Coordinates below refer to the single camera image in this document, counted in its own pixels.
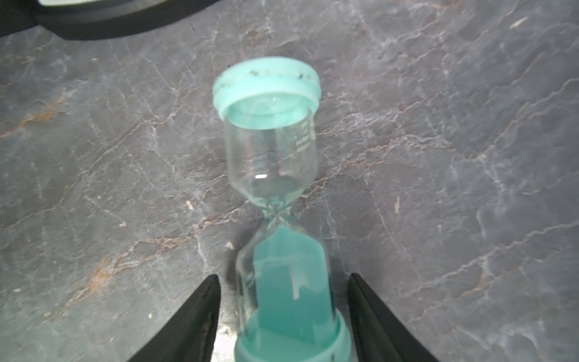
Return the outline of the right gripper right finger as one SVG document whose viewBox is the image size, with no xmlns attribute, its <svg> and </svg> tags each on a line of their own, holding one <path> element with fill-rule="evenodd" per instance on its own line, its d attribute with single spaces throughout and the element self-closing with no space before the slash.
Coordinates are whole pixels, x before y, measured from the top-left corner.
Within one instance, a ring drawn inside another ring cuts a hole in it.
<svg viewBox="0 0 579 362">
<path fill-rule="evenodd" d="M 357 273 L 348 279 L 348 307 L 359 361 L 438 362 Z"/>
</svg>

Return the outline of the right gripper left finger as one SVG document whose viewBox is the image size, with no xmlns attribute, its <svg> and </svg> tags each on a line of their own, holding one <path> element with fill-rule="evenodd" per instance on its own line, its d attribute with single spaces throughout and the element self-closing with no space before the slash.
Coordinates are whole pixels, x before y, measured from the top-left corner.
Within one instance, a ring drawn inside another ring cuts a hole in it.
<svg viewBox="0 0 579 362">
<path fill-rule="evenodd" d="M 221 286 L 209 275 L 161 330 L 130 360 L 209 361 L 220 315 Z"/>
</svg>

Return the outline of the green hourglass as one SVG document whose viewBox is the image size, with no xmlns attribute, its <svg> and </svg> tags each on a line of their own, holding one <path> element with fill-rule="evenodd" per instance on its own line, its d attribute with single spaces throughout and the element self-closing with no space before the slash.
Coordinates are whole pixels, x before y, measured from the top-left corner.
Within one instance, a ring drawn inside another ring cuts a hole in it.
<svg viewBox="0 0 579 362">
<path fill-rule="evenodd" d="M 213 96 L 229 183 L 264 217 L 235 261 L 235 360 L 350 361 L 326 248 L 291 212 L 318 175 L 317 72 L 289 57 L 246 60 L 216 79 Z"/>
</svg>

